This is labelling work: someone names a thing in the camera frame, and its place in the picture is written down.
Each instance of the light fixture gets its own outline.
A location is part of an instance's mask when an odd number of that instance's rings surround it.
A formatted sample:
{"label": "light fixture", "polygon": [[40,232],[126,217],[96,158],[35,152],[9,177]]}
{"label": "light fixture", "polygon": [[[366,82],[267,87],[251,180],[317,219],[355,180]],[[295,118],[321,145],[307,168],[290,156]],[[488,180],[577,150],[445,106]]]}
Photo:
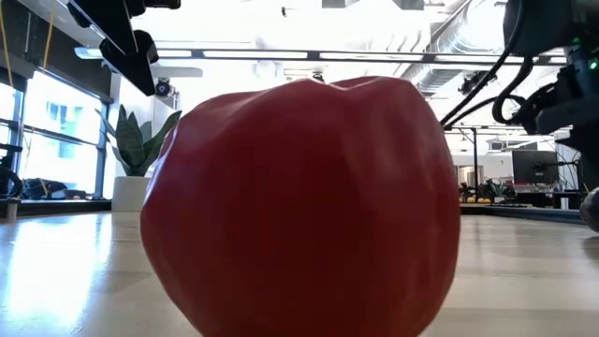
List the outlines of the light fixture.
{"label": "light fixture", "polygon": [[[75,54],[77,54],[80,59],[84,60],[97,60],[102,58],[102,52],[100,52],[100,49],[98,48],[78,47],[75,48]],[[192,52],[186,50],[158,50],[158,56],[167,58],[187,58],[192,57]]]}
{"label": "light fixture", "polygon": [[[468,55],[468,54],[444,54],[437,55],[434,59],[437,62],[452,62],[452,63],[490,63],[494,64],[499,60],[499,55]],[[506,63],[521,64],[524,61],[523,57],[508,56],[505,59]]]}
{"label": "light fixture", "polygon": [[565,57],[555,57],[555,56],[553,56],[553,57],[551,57],[549,59],[549,63],[552,64],[552,65],[565,65],[566,62],[567,62],[567,60],[566,60]]}
{"label": "light fixture", "polygon": [[422,61],[422,55],[401,55],[394,53],[370,52],[321,52],[320,58],[328,60],[394,60],[394,61]]}
{"label": "light fixture", "polygon": [[207,58],[282,58],[282,59],[305,59],[308,52],[305,51],[205,51]]}
{"label": "light fixture", "polygon": [[158,50],[158,56],[160,57],[191,57],[191,51],[181,50]]}

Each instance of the computer monitor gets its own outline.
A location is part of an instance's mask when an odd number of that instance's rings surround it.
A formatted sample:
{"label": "computer monitor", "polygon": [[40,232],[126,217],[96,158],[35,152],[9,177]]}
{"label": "computer monitor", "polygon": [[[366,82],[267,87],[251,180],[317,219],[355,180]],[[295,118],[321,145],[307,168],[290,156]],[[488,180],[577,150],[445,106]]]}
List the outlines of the computer monitor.
{"label": "computer monitor", "polygon": [[553,184],[560,180],[558,156],[552,151],[512,152],[514,184]]}

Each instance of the snake plant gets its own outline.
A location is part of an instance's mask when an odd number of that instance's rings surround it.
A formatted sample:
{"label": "snake plant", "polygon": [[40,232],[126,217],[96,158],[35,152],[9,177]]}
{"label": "snake plant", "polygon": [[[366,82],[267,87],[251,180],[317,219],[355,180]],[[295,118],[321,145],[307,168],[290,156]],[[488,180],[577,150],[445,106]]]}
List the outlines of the snake plant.
{"label": "snake plant", "polygon": [[145,122],[139,126],[135,113],[132,111],[127,117],[127,111],[123,105],[119,108],[116,129],[102,117],[106,132],[116,140],[116,144],[110,137],[106,137],[106,139],[112,145],[114,156],[123,165],[124,173],[127,176],[143,177],[146,175],[150,165],[158,158],[168,131],[177,124],[180,117],[180,111],[169,115],[160,131],[153,137],[152,122]]}

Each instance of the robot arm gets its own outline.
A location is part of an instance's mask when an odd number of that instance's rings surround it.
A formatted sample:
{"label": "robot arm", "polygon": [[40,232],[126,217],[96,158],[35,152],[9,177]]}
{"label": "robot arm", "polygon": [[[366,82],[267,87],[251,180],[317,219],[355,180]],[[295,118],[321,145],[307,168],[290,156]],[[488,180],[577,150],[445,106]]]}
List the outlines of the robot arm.
{"label": "robot arm", "polygon": [[93,25],[106,37],[99,46],[106,62],[145,95],[154,95],[150,64],[158,53],[150,34],[134,32],[130,19],[147,7],[178,9],[181,0],[70,0],[67,7],[79,26]]}

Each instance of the ceiling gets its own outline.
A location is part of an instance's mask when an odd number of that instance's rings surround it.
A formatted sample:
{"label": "ceiling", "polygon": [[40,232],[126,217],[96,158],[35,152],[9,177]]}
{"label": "ceiling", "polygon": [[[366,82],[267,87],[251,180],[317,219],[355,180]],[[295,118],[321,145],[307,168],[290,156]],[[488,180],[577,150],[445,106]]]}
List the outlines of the ceiling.
{"label": "ceiling", "polygon": [[[19,0],[48,20],[52,6],[55,25],[83,46],[96,47],[101,37],[79,28],[68,11],[68,0]],[[425,0],[425,10],[402,10],[394,0],[357,0],[345,8],[330,8],[338,0],[182,0],[179,10],[148,9],[132,20],[135,29],[149,32],[157,47],[186,49],[277,49],[319,51],[431,51],[497,53],[503,48],[504,2],[472,0],[444,30],[437,31],[465,0]],[[433,32],[435,40],[431,42]],[[326,81],[364,75],[405,77],[418,86],[442,118],[463,95],[464,74],[481,66],[419,66],[340,62],[248,62],[167,60],[158,66],[200,67],[206,78],[230,79],[244,74],[265,85],[310,77],[322,72]],[[545,66],[518,89],[527,95],[541,83],[553,81],[557,67]],[[505,67],[477,101],[497,95],[517,68]],[[466,125],[493,125],[490,108],[464,120]]]}

